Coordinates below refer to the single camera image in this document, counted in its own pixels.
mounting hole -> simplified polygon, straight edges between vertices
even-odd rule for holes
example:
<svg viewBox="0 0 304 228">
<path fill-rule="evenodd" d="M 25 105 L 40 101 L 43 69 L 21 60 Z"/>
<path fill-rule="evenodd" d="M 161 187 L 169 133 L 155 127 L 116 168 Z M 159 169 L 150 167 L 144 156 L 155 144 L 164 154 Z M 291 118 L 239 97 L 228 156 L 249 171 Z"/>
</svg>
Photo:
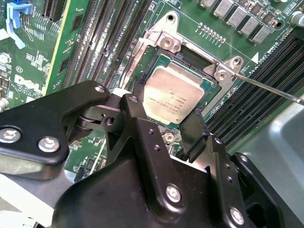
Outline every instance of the mounting hole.
<svg viewBox="0 0 304 228">
<path fill-rule="evenodd" d="M 102 88 L 101 86 L 96 86 L 95 90 L 98 91 L 98 92 L 100 92 L 100 93 L 104 93 L 105 92 L 105 89 Z"/>
<path fill-rule="evenodd" d="M 105 120 L 105 124 L 106 124 L 107 126 L 111 126 L 111 125 L 114 124 L 114 121 L 115 121 L 115 119 L 114 119 L 113 117 L 108 117 L 108 118 L 106 118 L 106 120 Z"/>
<path fill-rule="evenodd" d="M 277 28 L 280 28 L 282 26 L 283 26 L 282 22 L 278 22 L 277 25 L 276 25 Z"/>
<path fill-rule="evenodd" d="M 155 150 L 155 151 L 161 151 L 161 148 L 160 148 L 159 145 L 155 145 L 155 146 L 154 146 L 154 150 Z"/>
<path fill-rule="evenodd" d="M 232 183 L 232 178 L 231 177 L 227 177 L 227 180 Z"/>
<path fill-rule="evenodd" d="M 233 62 L 232 62 L 232 63 L 233 63 L 233 65 L 234 65 L 234 66 L 236 66 L 236 67 L 237 67 L 237 66 L 239 66 L 239 65 L 240 65 L 241 60 L 240 60 L 239 58 L 236 58 L 235 60 L 233 60 Z"/>
<path fill-rule="evenodd" d="M 167 16 L 167 21 L 173 22 L 174 21 L 174 16 L 173 15 Z"/>
</svg>

black dimm slot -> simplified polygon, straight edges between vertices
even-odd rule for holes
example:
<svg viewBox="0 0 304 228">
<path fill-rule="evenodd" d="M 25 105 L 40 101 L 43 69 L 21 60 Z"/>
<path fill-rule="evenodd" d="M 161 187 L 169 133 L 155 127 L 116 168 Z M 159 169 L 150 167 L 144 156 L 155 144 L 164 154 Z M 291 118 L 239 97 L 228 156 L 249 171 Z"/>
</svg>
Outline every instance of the black dimm slot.
<svg viewBox="0 0 304 228">
<path fill-rule="evenodd" d="M 124 60 L 124 57 L 127 54 L 127 51 L 130 49 L 130 46 L 131 46 L 131 44 L 132 44 L 132 42 L 133 42 L 133 40 L 134 40 L 134 38 L 137 34 L 137 31 L 138 31 L 139 27 L 141 26 L 141 24 L 142 24 L 142 22 L 143 22 L 143 20 L 146 16 L 146 13 L 149 10 L 151 2 L 152 2 L 152 0 L 149 0 L 145 5 L 141 5 L 139 7 L 140 10 L 139 10 L 138 16 L 135 20 L 136 23 L 133 24 L 133 26 L 130 28 L 123 45 L 121 45 L 120 51 L 117 52 L 118 53 L 118 55 L 117 55 L 118 59 L 115 61 L 115 64 L 112 67 L 112 70 L 108 71 L 107 74 L 106 74 L 106 77 L 105 77 L 106 81 L 105 81 L 104 85 L 106 85 L 107 88 L 109 88 L 110 85 L 112 84 L 112 82 L 114 80 L 114 77 L 116 76 L 117 71 L 118 71 L 121 63 Z"/>
<path fill-rule="evenodd" d="M 286 40 L 280 45 L 280 48 L 277 48 L 270 57 L 268 57 L 268 64 L 262 67 L 260 70 L 257 69 L 257 74 L 253 74 L 252 79 L 260 81 L 263 79 L 269 72 L 271 72 L 274 67 L 285 58 L 285 56 L 290 53 L 298 44 L 296 40 Z M 240 103 L 246 94 L 249 94 L 250 85 L 243 84 L 239 87 L 236 94 L 232 96 L 225 104 L 207 121 L 209 129 L 212 131 L 216 126 L 218 126 L 221 121 L 225 120 L 226 116 L 232 112 L 233 107 Z"/>
<path fill-rule="evenodd" d="M 95 61 L 94 65 L 93 65 L 93 67 L 91 67 L 90 69 L 88 69 L 88 72 L 87 72 L 86 75 L 89 75 L 89 80 L 94 80 L 95 79 L 94 75 L 96 73 L 97 68 L 99 68 L 99 66 L 100 66 L 101 59 L 105 56 L 105 47 L 107 46 L 107 44 L 109 42 L 109 38 L 113 35 L 114 30 L 115 31 L 117 30 L 116 25 L 117 25 L 117 23 L 119 22 L 119 20 L 122 17 L 121 16 L 121 12 L 122 12 L 122 10 L 125 9 L 125 3 L 126 3 L 125 0 L 122 0 L 120 2 L 118 10 L 115 13 L 115 18 L 112 21 L 111 26 L 109 27 L 109 30 L 108 30 L 108 32 L 106 34 L 105 39 L 104 39 L 103 47 L 101 48 L 101 50 L 100 50 L 100 52 L 99 52 L 99 54 L 98 54 L 98 56 L 96 58 L 96 61 Z"/>
<path fill-rule="evenodd" d="M 117 23 L 117 21 L 120 18 L 120 14 L 121 14 L 121 11 L 123 10 L 124 4 L 125 4 L 125 0 L 122 0 L 120 2 L 119 7 L 116 10 L 116 12 L 113 12 L 115 14 L 115 17 L 111 21 L 111 25 L 110 25 L 110 27 L 109 27 L 109 29 L 107 31 L 107 34 L 106 34 L 106 36 L 104 38 L 103 46 L 102 46 L 101 50 L 98 53 L 98 56 L 97 56 L 97 58 L 96 58 L 96 60 L 94 62 L 94 65 L 87 70 L 86 75 L 89 76 L 88 80 L 92 80 L 93 79 L 93 76 L 94 76 L 94 74 L 96 72 L 96 69 L 98 67 L 98 63 L 100 62 L 100 59 L 104 56 L 104 50 L 105 50 L 104 48 L 105 48 L 106 44 L 108 43 L 109 37 L 112 35 L 112 33 L 113 33 L 113 31 L 114 31 L 114 29 L 116 27 L 116 23 Z"/>
<path fill-rule="evenodd" d="M 115 0 L 109 0 L 107 2 L 107 5 L 102 12 L 102 18 L 98 23 L 97 30 L 94 33 L 94 40 L 92 41 L 92 43 L 96 43 L 96 41 L 100 39 L 101 34 L 104 32 L 107 22 L 111 16 L 111 12 L 113 10 L 114 4 L 115 4 Z M 88 71 L 88 67 L 89 65 L 91 65 L 93 53 L 94 50 L 89 48 L 89 50 L 86 53 L 85 61 L 82 63 L 81 70 L 79 72 L 80 75 L 77 78 L 77 84 L 84 81 L 85 76 L 87 75 L 86 73 Z"/>
<path fill-rule="evenodd" d="M 103 4 L 101 5 L 101 7 L 98 8 L 98 11 L 97 11 L 96 15 L 95 16 L 93 15 L 94 20 L 93 20 L 93 24 L 91 26 L 90 33 L 89 33 L 88 38 L 87 38 L 88 42 L 86 42 L 84 45 L 81 45 L 81 48 L 80 48 L 82 54 L 81 54 L 80 57 L 78 57 L 77 66 L 76 66 L 76 69 L 75 69 L 75 72 L 74 72 L 76 77 L 74 78 L 74 80 L 72 82 L 73 85 L 77 81 L 79 81 L 78 78 L 80 77 L 81 70 L 83 69 L 84 59 L 86 58 L 87 51 L 90 47 L 93 35 L 95 33 L 97 25 L 99 24 L 100 17 L 102 16 L 102 13 L 104 12 L 105 6 L 108 6 L 107 1 L 104 1 Z"/>
<path fill-rule="evenodd" d="M 296 57 L 292 57 L 288 58 L 288 61 L 286 61 L 284 64 L 279 65 L 277 67 L 275 67 L 275 71 L 279 72 L 278 74 L 274 75 L 273 77 L 268 78 L 266 81 L 262 81 L 262 83 L 275 87 L 275 84 L 277 83 L 278 80 L 281 79 L 281 77 L 287 73 L 287 71 L 290 69 L 290 67 L 292 67 L 294 65 L 294 63 L 296 63 L 297 61 L 299 61 L 299 59 L 304 55 L 304 53 L 302 52 L 302 49 L 298 50 L 296 54 Z M 241 102 L 239 104 L 237 104 L 234 107 L 234 113 L 238 113 L 237 115 L 237 119 L 236 119 L 236 115 L 235 114 L 230 114 L 229 118 L 225 118 L 225 124 L 221 124 L 218 125 L 218 128 L 214 128 L 213 129 L 213 133 L 216 134 L 223 134 L 225 135 L 226 133 L 228 133 L 227 129 L 229 129 L 231 126 L 233 126 L 235 123 L 237 123 L 235 125 L 235 127 L 240 126 L 240 124 L 242 123 L 241 121 L 238 122 L 239 119 L 244 118 L 243 116 L 246 114 L 246 111 L 249 111 L 250 113 L 253 113 L 254 110 L 256 109 L 256 107 L 254 109 L 252 109 L 253 105 L 255 102 L 259 102 L 261 101 L 261 97 L 264 94 L 265 90 L 260 89 L 257 86 L 254 86 L 250 92 L 251 97 L 248 97 L 249 94 L 246 95 L 246 97 L 244 97 L 243 100 L 246 100 L 245 102 Z"/>
<path fill-rule="evenodd" d="M 102 9 L 104 8 L 105 3 L 106 3 L 106 0 L 94 0 L 90 4 L 90 8 L 88 9 L 89 13 L 88 13 L 86 21 L 83 25 L 82 33 L 80 35 L 79 41 L 76 45 L 76 49 L 73 54 L 73 59 L 69 66 L 68 72 L 66 74 L 64 88 L 66 88 L 70 85 L 70 80 L 71 80 L 72 76 L 73 76 L 73 81 L 72 81 L 71 86 L 75 84 L 76 78 L 78 77 L 79 69 L 81 67 L 80 63 L 85 56 L 85 53 L 80 56 L 80 53 L 82 52 L 82 48 L 84 46 L 81 42 L 83 42 L 88 30 L 90 31 L 89 36 L 92 36 L 92 34 L 95 30 L 94 25 L 96 25 L 97 21 L 99 20 L 100 13 L 102 12 Z M 91 23 L 90 23 L 92 18 L 94 18 L 93 25 L 91 25 Z"/>
<path fill-rule="evenodd" d="M 295 85 L 290 85 L 293 86 L 289 91 L 287 91 L 290 94 L 295 94 L 299 89 L 301 89 L 304 86 L 304 78 L 301 76 L 301 74 L 304 73 L 304 67 L 302 67 L 298 73 L 300 78 L 300 81 L 295 81 Z M 261 114 L 261 117 L 258 122 L 265 120 L 274 110 L 279 108 L 286 100 L 284 98 L 281 98 L 279 96 L 275 97 L 275 100 L 272 101 L 271 107 L 267 106 L 265 109 L 267 110 L 261 110 L 259 114 Z M 226 141 L 226 148 L 229 150 L 232 148 L 239 140 L 244 137 L 244 135 L 247 135 L 252 131 L 252 128 L 255 127 L 258 122 L 254 121 L 253 123 L 246 124 L 243 126 L 240 131 L 236 132 L 234 135 L 231 135 L 229 140 Z"/>
<path fill-rule="evenodd" d="M 298 78 L 298 70 L 294 71 L 291 70 L 291 65 L 289 65 L 290 67 L 288 68 L 288 70 L 284 70 L 284 73 L 282 74 L 278 74 L 277 75 L 277 79 L 278 81 L 276 81 L 276 83 L 273 84 L 273 87 L 282 90 L 282 91 L 286 91 L 286 88 L 296 79 Z M 282 76 L 284 74 L 288 74 L 290 75 L 289 77 L 286 78 L 282 78 Z M 272 104 L 272 102 L 263 102 L 261 103 L 261 100 L 263 101 L 269 101 L 274 99 L 277 95 L 268 92 L 266 90 L 263 89 L 258 89 L 257 93 L 259 96 L 256 96 L 256 98 L 252 99 L 251 103 L 251 107 L 254 107 L 253 109 L 251 109 L 249 111 L 249 113 L 243 113 L 241 116 L 238 117 L 238 119 L 240 119 L 239 122 L 237 122 L 237 124 L 230 124 L 229 127 L 227 127 L 224 131 L 222 130 L 218 130 L 216 134 L 221 134 L 224 135 L 224 137 L 222 137 L 221 139 L 226 142 L 228 138 L 230 138 L 229 136 L 229 132 L 235 132 L 235 131 L 231 131 L 231 128 L 233 129 L 240 129 L 242 126 L 245 125 L 245 123 L 250 120 L 253 119 L 255 116 L 259 116 L 258 114 L 260 113 L 260 110 L 263 110 L 265 107 L 269 107 L 269 104 Z"/>
<path fill-rule="evenodd" d="M 126 23 L 127 23 L 127 16 L 130 15 L 131 10 L 132 10 L 132 5 L 134 4 L 134 2 L 135 2 L 134 0 L 129 0 L 129 1 L 127 1 L 126 5 L 124 5 L 123 14 L 120 16 L 120 20 L 118 20 L 118 23 L 115 26 L 115 33 L 112 34 L 112 36 L 109 39 L 108 44 L 106 45 L 105 49 L 106 49 L 107 53 L 110 54 L 113 52 L 117 39 L 119 38 L 119 36 L 122 32 L 123 25 L 126 25 Z M 94 81 L 98 78 L 98 76 L 100 76 L 102 74 L 102 71 L 104 70 L 104 67 L 105 67 L 107 61 L 108 61 L 108 58 L 106 56 L 103 56 L 99 60 L 99 62 L 98 62 L 99 70 L 98 70 L 98 72 L 94 73 L 94 76 L 92 78 Z"/>
</svg>

pcie slot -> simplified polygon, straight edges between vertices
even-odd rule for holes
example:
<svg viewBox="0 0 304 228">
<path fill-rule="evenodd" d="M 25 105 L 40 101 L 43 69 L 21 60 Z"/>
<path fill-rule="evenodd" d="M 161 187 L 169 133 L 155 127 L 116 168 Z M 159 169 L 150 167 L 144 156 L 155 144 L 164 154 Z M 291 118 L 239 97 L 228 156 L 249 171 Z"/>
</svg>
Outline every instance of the pcie slot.
<svg viewBox="0 0 304 228">
<path fill-rule="evenodd" d="M 59 21 L 65 4 L 66 0 L 44 0 L 41 15 L 50 21 Z"/>
<path fill-rule="evenodd" d="M 96 28 L 96 25 L 99 21 L 106 2 L 106 0 L 94 0 L 92 1 L 90 8 L 88 9 L 89 13 L 82 28 L 82 33 L 80 35 L 78 43 L 76 45 L 76 49 L 73 54 L 73 59 L 66 74 L 64 88 L 74 85 L 76 82 L 76 78 L 81 68 L 81 63 L 83 62 L 83 59 L 86 56 L 87 48 L 91 42 L 92 35 L 94 33 L 94 30 Z"/>
<path fill-rule="evenodd" d="M 135 2 L 134 0 L 129 0 L 129 1 L 127 1 L 126 5 L 124 6 L 124 11 L 123 11 L 122 15 L 120 15 L 120 19 L 118 20 L 118 23 L 115 26 L 115 33 L 111 35 L 109 42 L 106 45 L 105 49 L 106 49 L 107 53 L 109 53 L 109 54 L 113 53 L 115 44 L 119 40 L 119 36 L 121 36 L 123 27 L 126 26 L 128 23 L 128 19 L 129 19 L 128 16 L 132 12 L 132 5 L 134 4 L 134 2 Z M 103 55 L 102 58 L 99 59 L 98 68 L 101 70 L 104 70 L 107 61 L 108 61 L 108 56 Z M 94 72 L 92 79 L 98 80 L 98 76 L 100 76 L 100 75 L 101 74 Z"/>
<path fill-rule="evenodd" d="M 104 30 L 107 26 L 107 22 L 110 19 L 111 12 L 112 12 L 113 7 L 114 7 L 114 3 L 115 3 L 115 0 L 109 0 L 107 2 L 107 5 L 106 5 L 106 7 L 105 7 L 105 9 L 102 13 L 102 18 L 100 19 L 100 21 L 98 23 L 97 30 L 94 33 L 94 38 L 93 38 L 93 41 L 92 41 L 92 44 L 94 44 L 94 46 L 95 46 L 96 42 L 100 40 L 101 34 L 104 32 Z M 80 82 L 83 82 L 85 80 L 85 77 L 87 76 L 88 68 L 92 63 L 93 54 L 94 54 L 94 48 L 90 48 L 88 50 L 87 54 L 86 54 L 85 61 L 82 63 L 81 71 L 80 71 L 80 74 L 77 78 L 76 83 L 80 83 Z"/>
<path fill-rule="evenodd" d="M 304 78 L 301 76 L 301 74 L 304 72 L 304 66 L 301 67 L 299 70 L 299 73 L 297 74 L 299 77 L 299 81 L 295 80 L 295 85 L 292 85 L 292 88 L 289 89 L 286 92 L 290 94 L 295 94 L 300 88 L 304 86 Z M 260 110 L 258 114 L 261 114 L 259 121 L 265 120 L 274 110 L 279 108 L 286 100 L 284 98 L 281 98 L 279 96 L 273 95 L 275 98 L 271 102 L 271 106 L 266 106 L 263 110 Z M 233 145 L 235 145 L 239 140 L 241 140 L 245 135 L 250 133 L 252 131 L 252 128 L 254 128 L 258 122 L 255 120 L 254 122 L 248 123 L 245 126 L 243 126 L 239 131 L 234 131 L 233 135 L 230 135 L 228 139 L 226 139 L 226 147 L 229 150 Z"/>
<path fill-rule="evenodd" d="M 304 56 L 303 49 L 298 50 L 297 53 L 298 54 L 296 54 L 296 57 L 292 57 L 292 55 L 291 58 L 288 58 L 287 62 L 274 68 L 275 72 L 279 72 L 278 74 L 275 74 L 273 77 L 268 78 L 265 82 L 262 82 L 266 85 L 281 89 L 280 87 L 277 87 L 277 82 L 283 80 L 282 76 L 287 75 L 290 68 Z M 260 104 L 260 102 L 261 100 L 264 100 L 262 98 L 262 96 L 265 94 L 264 92 L 265 90 L 260 89 L 257 86 L 253 86 L 251 92 L 244 97 L 243 102 L 234 106 L 234 113 L 230 114 L 229 118 L 225 118 L 225 124 L 218 125 L 218 128 L 213 129 L 213 133 L 215 135 L 219 133 L 221 135 L 226 135 L 230 131 L 231 126 L 235 128 L 241 126 L 242 121 L 238 121 L 239 119 L 247 120 L 247 117 L 244 117 L 246 116 L 247 112 L 253 114 L 256 109 L 263 105 Z"/>
<path fill-rule="evenodd" d="M 112 84 L 114 77 L 116 76 L 118 69 L 121 65 L 121 63 L 123 62 L 124 57 L 127 54 L 127 51 L 130 49 L 130 46 L 136 36 L 136 33 L 140 27 L 140 25 L 142 24 L 144 17 L 146 16 L 146 13 L 149 9 L 149 6 L 151 4 L 152 0 L 149 0 L 146 4 L 142 4 L 142 2 L 140 3 L 141 5 L 139 6 L 139 12 L 137 13 L 137 17 L 135 18 L 135 22 L 131 22 L 130 25 L 132 24 L 131 28 L 128 30 L 128 33 L 125 35 L 125 40 L 121 43 L 121 45 L 119 46 L 118 51 L 116 52 L 116 56 L 113 59 L 116 59 L 116 61 L 114 62 L 114 65 L 111 67 L 112 69 L 110 71 L 108 71 L 105 75 L 105 82 L 104 85 L 106 85 L 107 88 L 110 87 L 110 85 Z"/>
<path fill-rule="evenodd" d="M 286 40 L 280 45 L 280 48 L 276 49 L 274 53 L 268 57 L 268 64 L 261 70 L 257 70 L 257 74 L 252 75 L 252 79 L 262 81 L 276 66 L 281 62 L 288 53 L 290 53 L 298 45 L 297 40 Z M 237 91 L 237 93 L 217 111 L 217 113 L 207 121 L 207 125 L 211 132 L 215 130 L 217 126 L 222 124 L 226 120 L 227 116 L 233 111 L 233 107 L 241 103 L 245 97 L 251 92 L 253 87 L 250 84 L 243 84 Z"/>
</svg>

capacitor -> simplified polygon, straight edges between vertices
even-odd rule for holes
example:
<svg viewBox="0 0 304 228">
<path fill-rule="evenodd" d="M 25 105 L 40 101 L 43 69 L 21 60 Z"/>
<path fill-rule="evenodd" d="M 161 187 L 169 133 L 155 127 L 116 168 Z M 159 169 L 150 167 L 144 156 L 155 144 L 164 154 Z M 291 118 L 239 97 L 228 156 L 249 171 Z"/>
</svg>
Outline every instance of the capacitor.
<svg viewBox="0 0 304 228">
<path fill-rule="evenodd" d="M 4 97 L 0 99 L 0 111 L 5 109 L 7 106 L 9 106 L 9 101 L 5 99 Z"/>
<path fill-rule="evenodd" d="M 290 18 L 291 22 L 297 26 L 304 26 L 304 13 L 301 11 L 294 12 Z"/>
</svg>

chip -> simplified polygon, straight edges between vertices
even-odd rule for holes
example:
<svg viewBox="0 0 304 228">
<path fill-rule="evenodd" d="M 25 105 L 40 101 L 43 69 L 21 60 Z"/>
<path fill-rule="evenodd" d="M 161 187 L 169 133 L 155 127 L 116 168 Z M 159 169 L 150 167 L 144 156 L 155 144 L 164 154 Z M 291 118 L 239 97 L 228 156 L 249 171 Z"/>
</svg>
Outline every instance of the chip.
<svg viewBox="0 0 304 228">
<path fill-rule="evenodd" d="M 250 17 L 246 24 L 243 26 L 243 28 L 240 30 L 240 32 L 249 36 L 257 25 L 258 21 L 255 18 Z"/>
<path fill-rule="evenodd" d="M 270 34 L 271 30 L 266 26 L 263 26 L 253 37 L 252 41 L 261 44 L 265 38 Z"/>
<path fill-rule="evenodd" d="M 229 12 L 232 6 L 233 6 L 232 0 L 223 0 L 219 3 L 219 5 L 216 7 L 213 13 L 214 15 L 223 18 Z"/>
<path fill-rule="evenodd" d="M 64 71 L 67 68 L 69 60 L 70 60 L 70 58 L 68 57 L 62 61 L 59 73 L 61 73 L 62 71 Z"/>
<path fill-rule="evenodd" d="M 232 25 L 233 27 L 237 27 L 245 15 L 246 11 L 243 8 L 238 7 L 236 11 L 234 11 L 234 13 L 231 15 L 231 17 L 227 20 L 227 24 Z"/>
<path fill-rule="evenodd" d="M 267 15 L 263 18 L 262 22 L 265 24 L 269 24 L 269 22 L 274 18 L 274 14 L 272 12 L 268 12 Z"/>
<path fill-rule="evenodd" d="M 262 8 L 263 8 L 263 6 L 261 4 L 259 4 L 259 3 L 257 3 L 252 8 L 251 13 L 256 16 Z"/>
<path fill-rule="evenodd" d="M 83 14 L 74 17 L 71 32 L 75 31 L 76 29 L 78 29 L 80 27 L 82 17 L 83 17 Z"/>
</svg>

